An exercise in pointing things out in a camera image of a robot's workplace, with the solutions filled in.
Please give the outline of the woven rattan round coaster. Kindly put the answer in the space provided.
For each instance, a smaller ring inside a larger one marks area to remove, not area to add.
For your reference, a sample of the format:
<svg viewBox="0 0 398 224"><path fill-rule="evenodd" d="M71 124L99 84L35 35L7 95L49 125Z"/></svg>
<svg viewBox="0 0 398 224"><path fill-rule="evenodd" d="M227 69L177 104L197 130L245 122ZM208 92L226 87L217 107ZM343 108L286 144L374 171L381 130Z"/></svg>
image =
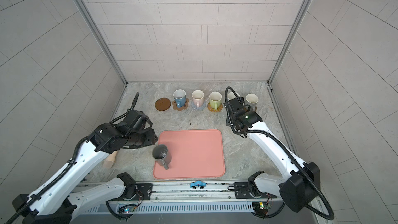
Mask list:
<svg viewBox="0 0 398 224"><path fill-rule="evenodd" d="M207 104L207 109L212 112L212 113L219 113L222 111L223 109L223 105L219 105L217 109L212 108L212 106L210 105L210 103Z"/></svg>

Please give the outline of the white mug green handle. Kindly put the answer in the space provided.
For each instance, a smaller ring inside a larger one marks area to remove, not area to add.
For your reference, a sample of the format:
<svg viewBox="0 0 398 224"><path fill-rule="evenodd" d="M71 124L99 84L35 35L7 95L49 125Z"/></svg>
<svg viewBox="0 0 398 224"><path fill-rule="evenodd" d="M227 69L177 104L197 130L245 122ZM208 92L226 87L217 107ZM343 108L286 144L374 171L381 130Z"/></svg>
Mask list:
<svg viewBox="0 0 398 224"><path fill-rule="evenodd" d="M217 109L221 105L222 95L220 92L212 92L209 95L209 102L212 108Z"/></svg>

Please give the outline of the dark grey mug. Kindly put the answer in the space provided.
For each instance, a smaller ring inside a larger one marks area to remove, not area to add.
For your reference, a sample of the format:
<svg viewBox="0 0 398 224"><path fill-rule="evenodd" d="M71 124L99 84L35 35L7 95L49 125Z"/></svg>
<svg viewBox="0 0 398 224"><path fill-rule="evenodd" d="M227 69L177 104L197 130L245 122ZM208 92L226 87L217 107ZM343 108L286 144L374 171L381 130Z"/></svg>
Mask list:
<svg viewBox="0 0 398 224"><path fill-rule="evenodd" d="M169 169L172 155L166 145L157 145L152 151L152 157L159 165L163 166L165 170Z"/></svg>

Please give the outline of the blue knitted round coaster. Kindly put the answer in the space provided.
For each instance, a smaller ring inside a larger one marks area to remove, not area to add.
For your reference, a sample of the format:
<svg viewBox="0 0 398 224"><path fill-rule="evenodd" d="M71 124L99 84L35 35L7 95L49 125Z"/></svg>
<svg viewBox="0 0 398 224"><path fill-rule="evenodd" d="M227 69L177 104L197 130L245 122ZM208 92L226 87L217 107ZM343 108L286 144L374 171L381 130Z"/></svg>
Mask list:
<svg viewBox="0 0 398 224"><path fill-rule="evenodd" d="M192 101L190 103L191 107L195 110L195 111L202 111L203 109L206 108L206 102L204 102L201 106L197 107L196 103L194 101Z"/></svg>

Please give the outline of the white mug pink handle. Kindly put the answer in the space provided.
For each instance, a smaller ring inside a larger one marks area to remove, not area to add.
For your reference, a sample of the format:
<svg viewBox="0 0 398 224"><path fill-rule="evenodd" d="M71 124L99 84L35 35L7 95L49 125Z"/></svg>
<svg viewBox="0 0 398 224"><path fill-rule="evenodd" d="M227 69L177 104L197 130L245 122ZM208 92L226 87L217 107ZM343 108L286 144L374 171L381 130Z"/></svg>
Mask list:
<svg viewBox="0 0 398 224"><path fill-rule="evenodd" d="M204 92L201 90L195 90L191 94L193 101L196 103L197 107L204 103Z"/></svg>

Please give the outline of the grey mug blue handle front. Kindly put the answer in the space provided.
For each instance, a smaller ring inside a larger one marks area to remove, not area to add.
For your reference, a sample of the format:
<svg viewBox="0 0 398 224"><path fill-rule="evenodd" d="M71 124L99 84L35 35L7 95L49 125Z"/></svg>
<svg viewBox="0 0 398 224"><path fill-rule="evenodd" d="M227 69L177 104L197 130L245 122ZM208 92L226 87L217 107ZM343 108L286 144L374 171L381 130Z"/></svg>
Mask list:
<svg viewBox="0 0 398 224"><path fill-rule="evenodd" d="M177 89L173 93L173 97L174 97L174 100L176 101L178 107L184 106L184 104L186 102L186 92L184 90Z"/></svg>

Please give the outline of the white mug blue handle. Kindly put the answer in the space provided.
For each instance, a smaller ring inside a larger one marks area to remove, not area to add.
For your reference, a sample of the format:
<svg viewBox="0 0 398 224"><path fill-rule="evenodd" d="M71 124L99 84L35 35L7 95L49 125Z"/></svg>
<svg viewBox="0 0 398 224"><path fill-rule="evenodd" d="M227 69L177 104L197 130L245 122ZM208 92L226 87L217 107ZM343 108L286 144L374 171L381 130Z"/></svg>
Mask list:
<svg viewBox="0 0 398 224"><path fill-rule="evenodd" d="M236 98L236 96L235 96L235 94L233 92L229 92L227 97L228 97L228 101Z"/></svg>

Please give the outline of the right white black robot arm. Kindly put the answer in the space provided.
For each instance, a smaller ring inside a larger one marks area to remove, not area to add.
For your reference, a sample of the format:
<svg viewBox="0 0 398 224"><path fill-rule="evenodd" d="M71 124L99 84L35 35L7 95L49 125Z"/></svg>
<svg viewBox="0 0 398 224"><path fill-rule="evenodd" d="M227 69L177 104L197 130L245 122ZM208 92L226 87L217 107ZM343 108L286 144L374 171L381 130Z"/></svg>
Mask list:
<svg viewBox="0 0 398 224"><path fill-rule="evenodd" d="M267 127L263 119L244 104L242 97L226 100L227 126L234 134L250 138L269 156L280 171L281 179L271 179L265 172L248 178L249 191L254 195L280 195L282 206L294 212L307 208L326 220L334 220L333 209L321 192L320 169L306 163L290 151Z"/></svg>

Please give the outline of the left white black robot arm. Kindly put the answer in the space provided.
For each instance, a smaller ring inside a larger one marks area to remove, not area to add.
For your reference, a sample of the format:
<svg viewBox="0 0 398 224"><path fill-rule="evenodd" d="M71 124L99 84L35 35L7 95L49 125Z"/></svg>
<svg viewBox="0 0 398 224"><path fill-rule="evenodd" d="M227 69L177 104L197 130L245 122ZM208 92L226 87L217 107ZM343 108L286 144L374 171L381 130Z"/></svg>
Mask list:
<svg viewBox="0 0 398 224"><path fill-rule="evenodd" d="M158 140L152 122L142 111L129 109L109 123L99 125L75 146L72 157L42 186L30 194L18 195L12 202L15 214L25 224L68 224L79 214L109 200L133 199L137 194L135 179L121 173L107 183L73 194L72 190L110 154L120 149L139 149Z"/></svg>

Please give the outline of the beige wooden cylinder object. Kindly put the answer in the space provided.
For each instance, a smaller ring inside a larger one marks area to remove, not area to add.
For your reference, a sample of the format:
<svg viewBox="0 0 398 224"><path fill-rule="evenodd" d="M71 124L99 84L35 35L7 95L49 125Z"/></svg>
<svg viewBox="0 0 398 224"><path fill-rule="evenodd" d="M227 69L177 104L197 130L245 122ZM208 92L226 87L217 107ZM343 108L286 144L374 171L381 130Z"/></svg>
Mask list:
<svg viewBox="0 0 398 224"><path fill-rule="evenodd" d="M115 163L117 153L118 153L118 151L114 151L112 154L110 154L110 155L104 160L103 168L105 168L105 169L110 169L110 168L112 168L112 166L113 166L114 163Z"/></svg>

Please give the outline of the cork paw print coaster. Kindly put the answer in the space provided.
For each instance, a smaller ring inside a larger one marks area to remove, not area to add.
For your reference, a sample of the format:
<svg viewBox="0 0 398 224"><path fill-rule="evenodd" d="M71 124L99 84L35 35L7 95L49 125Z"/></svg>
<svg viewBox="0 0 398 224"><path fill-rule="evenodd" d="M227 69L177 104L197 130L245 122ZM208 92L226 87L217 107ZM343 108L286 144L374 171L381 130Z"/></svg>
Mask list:
<svg viewBox="0 0 398 224"><path fill-rule="evenodd" d="M185 102L184 106L182 106L182 107L178 107L176 101L174 100L172 102L172 106L173 106L173 109L177 110L177 111L186 110L189 106L189 99L186 99L186 102Z"/></svg>

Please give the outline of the left circuit board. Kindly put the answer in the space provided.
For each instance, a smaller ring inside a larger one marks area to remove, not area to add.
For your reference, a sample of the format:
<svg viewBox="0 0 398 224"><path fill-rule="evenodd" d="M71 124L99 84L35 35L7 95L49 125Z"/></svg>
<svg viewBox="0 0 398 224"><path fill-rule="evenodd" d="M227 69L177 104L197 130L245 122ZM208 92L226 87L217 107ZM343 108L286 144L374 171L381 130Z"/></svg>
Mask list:
<svg viewBox="0 0 398 224"><path fill-rule="evenodd" d="M128 204L118 209L119 214L133 214L136 210L136 204Z"/></svg>

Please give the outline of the circuit board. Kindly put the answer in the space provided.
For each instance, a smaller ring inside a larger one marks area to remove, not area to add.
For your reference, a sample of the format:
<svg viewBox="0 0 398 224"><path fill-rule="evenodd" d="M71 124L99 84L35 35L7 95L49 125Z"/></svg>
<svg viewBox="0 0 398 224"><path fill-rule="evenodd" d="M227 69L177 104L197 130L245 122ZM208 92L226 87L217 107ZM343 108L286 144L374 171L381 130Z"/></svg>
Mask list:
<svg viewBox="0 0 398 224"><path fill-rule="evenodd" d="M268 202L252 202L254 214L266 216L271 208Z"/></svg>
<svg viewBox="0 0 398 224"><path fill-rule="evenodd" d="M133 214L136 210L136 204L128 204L118 209L119 214Z"/></svg>

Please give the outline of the small blue toy car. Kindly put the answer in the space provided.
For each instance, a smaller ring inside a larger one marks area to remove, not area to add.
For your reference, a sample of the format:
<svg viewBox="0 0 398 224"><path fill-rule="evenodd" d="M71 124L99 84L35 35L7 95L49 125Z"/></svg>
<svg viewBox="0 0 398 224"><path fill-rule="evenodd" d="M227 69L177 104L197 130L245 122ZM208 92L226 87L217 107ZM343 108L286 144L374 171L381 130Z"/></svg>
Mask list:
<svg viewBox="0 0 398 224"><path fill-rule="evenodd" d="M204 181L201 180L197 180L195 182L190 183L190 188L192 189L204 189L205 187L207 187L207 184Z"/></svg>

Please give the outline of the right circuit board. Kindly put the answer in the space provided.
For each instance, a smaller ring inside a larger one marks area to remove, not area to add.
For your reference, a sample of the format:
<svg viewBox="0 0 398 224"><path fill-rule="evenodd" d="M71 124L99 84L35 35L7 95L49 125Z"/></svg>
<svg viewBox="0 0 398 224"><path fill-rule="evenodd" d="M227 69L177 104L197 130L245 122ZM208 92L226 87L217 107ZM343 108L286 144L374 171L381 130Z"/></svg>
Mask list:
<svg viewBox="0 0 398 224"><path fill-rule="evenodd" d="M271 208L268 202L252 202L254 214L266 216Z"/></svg>

